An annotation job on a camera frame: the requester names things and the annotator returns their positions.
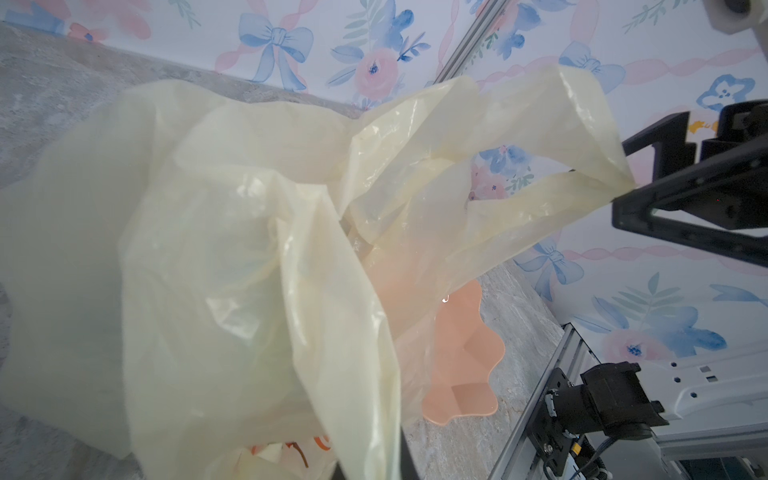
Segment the yellow plastic bag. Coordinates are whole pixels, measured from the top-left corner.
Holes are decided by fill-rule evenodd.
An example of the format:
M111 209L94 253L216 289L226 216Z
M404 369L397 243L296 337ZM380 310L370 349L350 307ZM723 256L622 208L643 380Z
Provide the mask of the yellow plastic bag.
M401 475L441 300L634 181L597 79L466 77L351 119L122 92L1 193L2 401L151 479Z

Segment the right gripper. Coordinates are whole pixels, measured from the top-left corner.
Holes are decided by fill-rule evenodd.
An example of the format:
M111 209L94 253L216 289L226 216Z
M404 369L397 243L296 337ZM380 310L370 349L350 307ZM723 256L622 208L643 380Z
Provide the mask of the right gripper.
M716 136L687 141L689 112L667 115L622 142L635 180L657 180L612 202L619 229L749 264L767 265L767 102L724 107Z

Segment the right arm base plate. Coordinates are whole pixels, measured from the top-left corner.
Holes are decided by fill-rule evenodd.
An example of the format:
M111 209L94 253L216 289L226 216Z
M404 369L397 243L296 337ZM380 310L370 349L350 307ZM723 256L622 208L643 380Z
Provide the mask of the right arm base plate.
M525 433L536 449L547 479L606 479L598 448L587 439L603 425L586 387L574 385L554 368L537 401Z

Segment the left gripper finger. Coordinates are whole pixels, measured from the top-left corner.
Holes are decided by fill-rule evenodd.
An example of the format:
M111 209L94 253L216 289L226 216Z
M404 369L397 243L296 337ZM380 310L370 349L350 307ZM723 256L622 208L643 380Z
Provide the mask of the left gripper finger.
M420 480L404 431L400 432L400 473L403 480Z

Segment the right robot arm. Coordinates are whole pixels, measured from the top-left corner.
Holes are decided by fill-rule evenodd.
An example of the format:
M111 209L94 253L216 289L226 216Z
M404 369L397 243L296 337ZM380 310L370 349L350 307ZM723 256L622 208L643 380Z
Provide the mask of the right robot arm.
M624 142L628 154L654 149L653 177L613 202L614 227L765 266L767 241L755 231L767 225L766 102L723 107L716 135L698 145L686 139L688 118L669 115ZM757 365L766 357L759 342L693 362L602 363L576 385L554 369L526 433L543 455L592 432L644 440L694 412L765 398Z

